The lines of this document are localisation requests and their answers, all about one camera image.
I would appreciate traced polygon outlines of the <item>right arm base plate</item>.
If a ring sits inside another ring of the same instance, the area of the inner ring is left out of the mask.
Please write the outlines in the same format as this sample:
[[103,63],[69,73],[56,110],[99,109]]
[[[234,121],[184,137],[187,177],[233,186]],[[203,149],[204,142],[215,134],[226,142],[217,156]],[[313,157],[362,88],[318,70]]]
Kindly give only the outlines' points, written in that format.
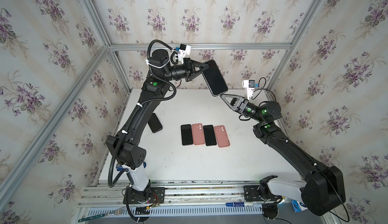
[[272,194],[265,184],[245,185],[243,189],[244,199],[248,202],[280,203],[283,200],[281,196]]

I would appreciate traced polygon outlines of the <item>black phone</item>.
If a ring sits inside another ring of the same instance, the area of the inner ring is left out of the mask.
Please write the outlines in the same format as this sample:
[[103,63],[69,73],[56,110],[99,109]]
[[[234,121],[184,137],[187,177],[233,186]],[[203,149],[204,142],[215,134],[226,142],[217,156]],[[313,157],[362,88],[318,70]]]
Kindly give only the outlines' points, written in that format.
[[163,126],[155,113],[152,113],[150,116],[148,120],[148,126],[150,127],[152,133],[157,133],[163,130]]
[[227,83],[214,60],[204,62],[208,67],[202,72],[211,94],[217,97],[228,91]]
[[192,125],[186,124],[186,125],[181,125],[181,140],[182,140],[182,145],[187,146],[187,145],[193,145],[193,133],[192,133]]

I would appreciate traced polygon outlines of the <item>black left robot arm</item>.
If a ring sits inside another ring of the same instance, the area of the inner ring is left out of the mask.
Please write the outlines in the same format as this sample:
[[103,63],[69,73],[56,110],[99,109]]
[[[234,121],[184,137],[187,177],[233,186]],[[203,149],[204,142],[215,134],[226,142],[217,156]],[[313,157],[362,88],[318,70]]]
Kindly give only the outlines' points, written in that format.
[[139,147],[142,133],[159,104],[175,97],[177,88],[173,81],[191,81],[209,69],[206,63],[190,58],[184,58],[180,65],[171,65],[171,57],[175,54],[174,49],[147,51],[145,62],[149,71],[139,100],[123,127],[115,136],[108,136],[106,139],[106,145],[112,155],[108,170],[110,188],[116,185],[124,173],[138,173],[143,167],[146,150]]

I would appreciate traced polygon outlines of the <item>pink phone case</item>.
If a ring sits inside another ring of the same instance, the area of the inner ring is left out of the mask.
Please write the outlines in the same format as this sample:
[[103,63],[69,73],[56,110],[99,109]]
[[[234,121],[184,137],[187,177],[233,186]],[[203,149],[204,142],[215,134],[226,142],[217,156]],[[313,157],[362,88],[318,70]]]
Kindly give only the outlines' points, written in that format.
[[192,125],[192,135],[193,135],[193,144],[194,145],[204,145],[205,134],[202,124],[193,124]]
[[229,141],[225,126],[223,125],[215,126],[214,133],[215,133],[218,147],[225,148],[230,146],[230,141]]

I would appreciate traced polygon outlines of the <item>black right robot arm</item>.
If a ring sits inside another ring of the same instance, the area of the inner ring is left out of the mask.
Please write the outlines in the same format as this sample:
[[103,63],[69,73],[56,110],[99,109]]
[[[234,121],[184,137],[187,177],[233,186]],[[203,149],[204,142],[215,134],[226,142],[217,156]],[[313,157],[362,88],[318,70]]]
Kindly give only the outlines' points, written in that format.
[[260,180],[254,193],[248,192],[247,201],[256,198],[264,200],[265,207],[276,205],[282,197],[303,203],[308,210],[322,216],[336,207],[344,205],[346,200],[344,177],[336,166],[327,166],[315,159],[275,124],[282,117],[280,104],[266,101],[257,106],[248,99],[231,94],[222,94],[221,99],[234,112],[253,119],[253,133],[265,145],[279,153],[302,177],[302,181],[285,181],[276,175]]

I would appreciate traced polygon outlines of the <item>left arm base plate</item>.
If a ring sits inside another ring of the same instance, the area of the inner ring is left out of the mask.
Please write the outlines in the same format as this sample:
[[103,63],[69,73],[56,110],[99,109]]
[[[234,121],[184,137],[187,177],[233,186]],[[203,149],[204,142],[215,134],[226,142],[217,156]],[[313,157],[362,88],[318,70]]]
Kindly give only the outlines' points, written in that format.
[[126,188],[123,204],[162,204],[164,203],[165,190],[163,187],[146,187],[144,191]]

